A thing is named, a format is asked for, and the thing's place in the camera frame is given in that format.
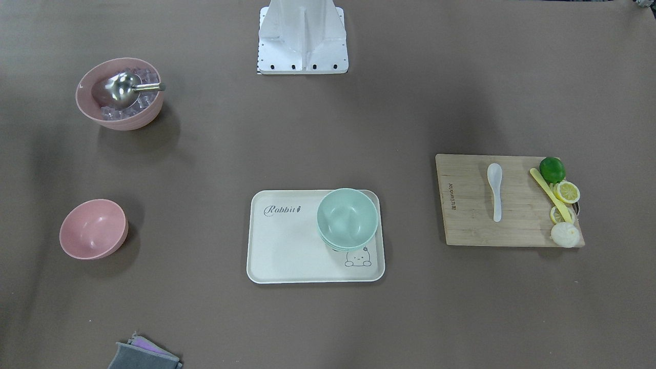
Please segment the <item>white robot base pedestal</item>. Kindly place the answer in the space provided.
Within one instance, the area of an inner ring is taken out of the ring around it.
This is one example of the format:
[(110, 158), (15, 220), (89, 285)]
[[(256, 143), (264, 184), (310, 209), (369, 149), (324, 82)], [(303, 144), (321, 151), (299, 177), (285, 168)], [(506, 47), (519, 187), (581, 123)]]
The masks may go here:
[(256, 72), (347, 73), (344, 10), (333, 1), (271, 1), (259, 12)]

